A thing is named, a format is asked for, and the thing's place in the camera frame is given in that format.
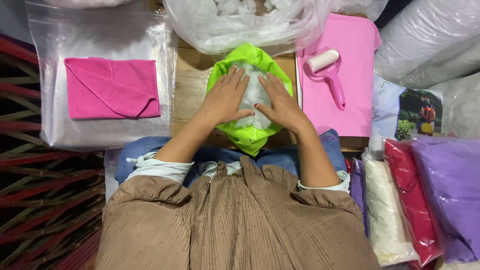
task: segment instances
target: brown pleated top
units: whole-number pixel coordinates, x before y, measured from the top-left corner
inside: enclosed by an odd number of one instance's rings
[[[343,191],[307,189],[274,165],[120,185],[103,212],[97,270],[380,270]]]

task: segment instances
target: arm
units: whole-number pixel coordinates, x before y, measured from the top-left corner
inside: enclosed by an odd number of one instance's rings
[[[208,92],[194,117],[167,142],[154,159],[165,162],[189,163],[210,132],[221,123],[228,123],[253,114],[252,110],[238,110],[250,77],[242,76],[244,69],[230,68]]]
[[[256,104],[255,108],[268,119],[290,129],[297,139],[300,160],[300,182],[307,187],[330,187],[340,184],[340,179],[322,146],[315,127],[285,90],[280,79],[270,73],[269,81],[259,76],[272,108]]]

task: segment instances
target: green fabric bag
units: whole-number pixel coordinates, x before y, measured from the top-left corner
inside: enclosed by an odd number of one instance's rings
[[[236,48],[229,53],[223,61],[217,62],[215,66],[213,66],[212,73],[208,79],[207,93],[221,75],[228,73],[228,69],[234,62],[245,62],[257,66],[263,72],[270,72],[283,81],[288,93],[293,97],[292,82],[287,75],[268,54],[251,43]],[[254,157],[266,144],[268,137],[279,132],[281,129],[281,127],[275,123],[272,123],[268,129],[264,130],[256,129],[253,126],[239,128],[235,126],[234,122],[220,124],[217,128],[224,131],[227,137],[243,152]]]

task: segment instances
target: pink board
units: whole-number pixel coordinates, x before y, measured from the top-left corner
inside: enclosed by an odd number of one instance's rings
[[[320,37],[297,52],[302,108],[319,134],[333,128],[340,136],[370,137],[373,117],[373,54],[380,44],[378,29],[372,21],[330,14]],[[325,80],[311,79],[303,72],[305,60],[329,49],[336,49],[342,58],[338,77],[345,94],[344,111],[336,107]]]

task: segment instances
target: red fabric package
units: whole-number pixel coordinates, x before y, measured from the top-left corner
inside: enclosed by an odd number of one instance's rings
[[[410,142],[386,139],[384,159],[398,188],[412,244],[423,267],[442,254]]]

